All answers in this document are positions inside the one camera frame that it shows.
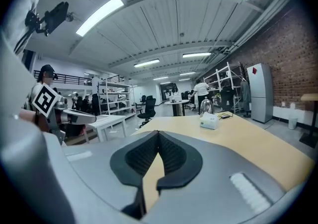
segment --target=refrigerator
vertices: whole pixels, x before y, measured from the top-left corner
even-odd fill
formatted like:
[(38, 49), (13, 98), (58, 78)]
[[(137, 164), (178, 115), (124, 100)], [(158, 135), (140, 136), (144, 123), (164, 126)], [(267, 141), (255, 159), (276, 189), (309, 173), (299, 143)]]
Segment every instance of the refrigerator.
[(273, 81), (270, 66), (256, 64), (247, 68), (252, 101), (251, 118), (266, 123), (273, 118)]

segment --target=white table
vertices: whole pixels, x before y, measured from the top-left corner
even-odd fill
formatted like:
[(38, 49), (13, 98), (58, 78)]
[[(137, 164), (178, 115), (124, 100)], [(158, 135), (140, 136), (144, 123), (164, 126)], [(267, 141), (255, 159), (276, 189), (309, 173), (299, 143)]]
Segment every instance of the white table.
[(173, 116), (177, 116), (177, 108), (176, 108), (176, 105), (181, 104), (181, 105), (182, 105), (182, 113), (183, 113), (183, 116), (185, 116), (185, 113), (184, 113), (184, 104), (185, 104), (185, 103), (188, 103), (189, 101), (190, 101), (190, 100), (183, 99), (183, 100), (180, 100), (180, 101), (176, 101), (175, 103), (172, 103), (172, 102), (168, 101), (168, 102), (165, 102), (165, 104), (167, 104), (167, 105), (172, 105)]
[[(106, 128), (111, 127), (117, 123), (121, 123), (123, 127), (124, 136), (126, 137), (126, 123), (125, 116), (123, 115), (99, 115), (94, 123), (87, 124), (88, 128), (92, 128), (98, 136), (100, 142), (107, 141)], [(84, 132), (86, 142), (89, 143), (89, 139), (86, 131)]]

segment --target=brick wall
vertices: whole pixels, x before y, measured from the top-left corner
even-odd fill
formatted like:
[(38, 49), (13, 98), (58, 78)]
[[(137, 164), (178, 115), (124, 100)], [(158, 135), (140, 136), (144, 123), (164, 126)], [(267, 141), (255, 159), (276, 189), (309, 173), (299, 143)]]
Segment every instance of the brick wall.
[(297, 109), (312, 110), (300, 100), (304, 93), (318, 92), (318, 42), (309, 14), (292, 0), (263, 29), (203, 77), (223, 68), (226, 62), (241, 62), (245, 68), (258, 63), (271, 67), (274, 106), (294, 102)]

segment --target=white trash bin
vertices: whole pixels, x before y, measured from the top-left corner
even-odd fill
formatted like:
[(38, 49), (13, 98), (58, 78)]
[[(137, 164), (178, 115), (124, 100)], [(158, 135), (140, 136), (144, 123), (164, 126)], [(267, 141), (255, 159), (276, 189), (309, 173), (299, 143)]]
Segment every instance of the white trash bin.
[(295, 115), (290, 115), (288, 120), (288, 129), (294, 130), (296, 128), (297, 121), (298, 117), (296, 117)]

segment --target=ceiling light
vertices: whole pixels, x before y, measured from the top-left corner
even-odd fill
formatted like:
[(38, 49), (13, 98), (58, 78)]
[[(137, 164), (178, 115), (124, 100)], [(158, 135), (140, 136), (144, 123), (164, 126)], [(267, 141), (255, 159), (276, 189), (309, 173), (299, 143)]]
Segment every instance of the ceiling light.
[(180, 75), (190, 75), (190, 74), (195, 74), (195, 72), (188, 72), (188, 73), (183, 73), (183, 74), (180, 74)]
[(123, 2), (121, 0), (110, 0), (102, 7), (100, 7), (97, 11), (91, 15), (84, 24), (76, 32), (80, 36), (84, 36), (92, 27), (94, 27), (100, 20), (109, 15), (114, 10), (123, 6)]
[(160, 79), (164, 79), (164, 78), (168, 78), (168, 77), (167, 76), (159, 77), (159, 78), (155, 78), (154, 80), (160, 80)]
[(196, 53), (196, 54), (184, 54), (183, 58), (196, 57), (196, 56), (209, 56), (211, 53)]
[(153, 63), (159, 63), (159, 62), (160, 62), (159, 59), (155, 59), (155, 60), (152, 60), (152, 61), (149, 61), (149, 62), (135, 64), (134, 66), (135, 66), (135, 68), (138, 68), (138, 67), (142, 67), (142, 66), (145, 66), (145, 65), (153, 64)]

